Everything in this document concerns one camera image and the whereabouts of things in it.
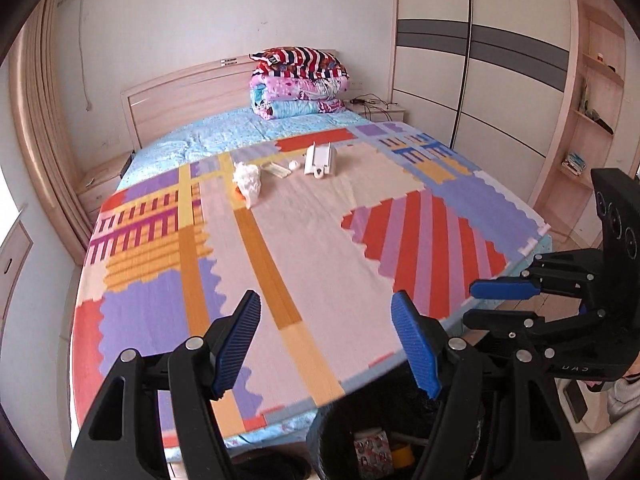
shelf unit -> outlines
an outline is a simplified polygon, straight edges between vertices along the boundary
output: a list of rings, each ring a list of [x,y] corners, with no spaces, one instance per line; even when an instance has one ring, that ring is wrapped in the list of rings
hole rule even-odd
[[[560,238],[573,237],[578,220],[593,196],[591,168],[603,167],[614,136],[578,110],[582,90],[588,86],[588,108],[594,109],[615,132],[625,81],[625,29],[622,13],[613,0],[577,0],[578,59],[571,95],[572,108],[552,156],[553,163],[534,202],[534,209]],[[598,60],[602,55],[604,62]],[[569,152],[587,163],[576,176],[562,166]]]

white tissue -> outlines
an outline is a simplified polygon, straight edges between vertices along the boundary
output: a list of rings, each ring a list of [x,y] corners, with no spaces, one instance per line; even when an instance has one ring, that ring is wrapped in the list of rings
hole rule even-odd
[[[234,182],[238,185],[238,189],[246,202],[246,208],[251,206],[258,200],[260,195],[260,168],[255,164],[245,164],[238,162],[234,171]]]

yellow object in trash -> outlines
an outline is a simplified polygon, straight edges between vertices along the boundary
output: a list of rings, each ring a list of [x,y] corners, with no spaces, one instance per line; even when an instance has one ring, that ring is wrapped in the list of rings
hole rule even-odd
[[[394,469],[403,469],[415,463],[414,452],[408,444],[396,444],[391,448],[391,460]]]

stack of bedding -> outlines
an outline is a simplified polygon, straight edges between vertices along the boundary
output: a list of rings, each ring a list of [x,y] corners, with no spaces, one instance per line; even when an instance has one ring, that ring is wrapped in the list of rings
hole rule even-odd
[[[344,110],[337,95],[349,87],[349,75],[332,54],[307,47],[277,47],[251,58],[258,62],[250,83],[251,103],[263,119]]]

camera lens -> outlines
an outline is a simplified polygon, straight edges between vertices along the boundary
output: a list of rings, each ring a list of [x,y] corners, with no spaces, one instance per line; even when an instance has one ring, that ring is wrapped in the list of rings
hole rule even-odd
[[[607,203],[604,201],[601,192],[596,193],[596,211],[600,218],[604,218],[607,215]]]
[[[622,238],[622,221],[618,209],[613,204],[609,204],[609,224],[613,235],[620,240]]]
[[[626,254],[635,260],[638,255],[638,245],[636,244],[636,234],[631,227],[627,227],[625,231]]]

